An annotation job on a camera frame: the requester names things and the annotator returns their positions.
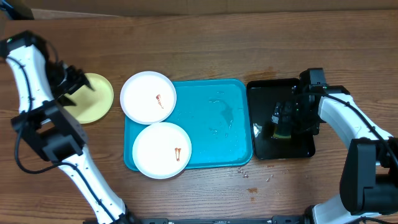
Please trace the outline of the green rimmed plate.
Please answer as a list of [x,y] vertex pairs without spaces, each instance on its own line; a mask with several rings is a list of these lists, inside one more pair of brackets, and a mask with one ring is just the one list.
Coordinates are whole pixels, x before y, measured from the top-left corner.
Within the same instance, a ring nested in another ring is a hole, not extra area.
[[96,73],[85,74],[93,90],[87,86],[81,87],[69,99],[76,106],[64,106],[64,108],[80,123],[88,124],[105,116],[112,107],[114,91],[110,82]]

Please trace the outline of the green yellow sponge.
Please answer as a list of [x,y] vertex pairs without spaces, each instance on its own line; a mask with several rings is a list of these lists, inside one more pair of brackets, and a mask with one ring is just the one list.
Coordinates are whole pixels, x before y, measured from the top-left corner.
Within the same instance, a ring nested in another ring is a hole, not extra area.
[[282,122],[282,123],[273,123],[274,132],[272,137],[274,139],[290,139],[292,134],[292,123],[291,122]]

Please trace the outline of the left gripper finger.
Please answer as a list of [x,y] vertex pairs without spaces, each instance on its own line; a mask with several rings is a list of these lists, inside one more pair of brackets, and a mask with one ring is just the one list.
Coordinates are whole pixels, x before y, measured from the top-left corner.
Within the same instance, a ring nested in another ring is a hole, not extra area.
[[82,76],[81,78],[81,85],[82,86],[86,86],[87,88],[89,88],[91,91],[94,91],[95,89],[91,86],[91,83],[89,81],[89,79],[87,79],[86,76]]
[[76,106],[76,103],[74,101],[72,101],[71,99],[69,99],[67,96],[62,95],[57,99],[57,102],[61,105],[61,106]]

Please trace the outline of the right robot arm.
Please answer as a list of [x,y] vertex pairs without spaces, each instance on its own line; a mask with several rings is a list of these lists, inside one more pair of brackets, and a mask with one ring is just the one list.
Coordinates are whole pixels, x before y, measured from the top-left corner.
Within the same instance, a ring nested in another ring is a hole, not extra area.
[[321,68],[309,68],[292,87],[293,99],[278,102],[273,138],[318,134],[329,124],[348,149],[340,192],[308,207],[301,223],[381,223],[397,212],[397,138],[371,121],[343,86],[327,84]]

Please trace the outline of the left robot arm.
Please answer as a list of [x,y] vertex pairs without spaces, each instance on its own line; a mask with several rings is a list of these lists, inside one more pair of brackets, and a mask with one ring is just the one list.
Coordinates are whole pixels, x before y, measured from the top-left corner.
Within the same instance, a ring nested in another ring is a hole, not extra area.
[[12,69],[19,94],[19,114],[11,119],[16,164],[28,174],[59,168],[89,203],[97,223],[132,223],[127,206],[96,167],[83,127],[65,109],[75,105],[68,96],[91,88],[90,81],[83,70],[51,61],[49,47],[29,30],[1,41],[1,58]]

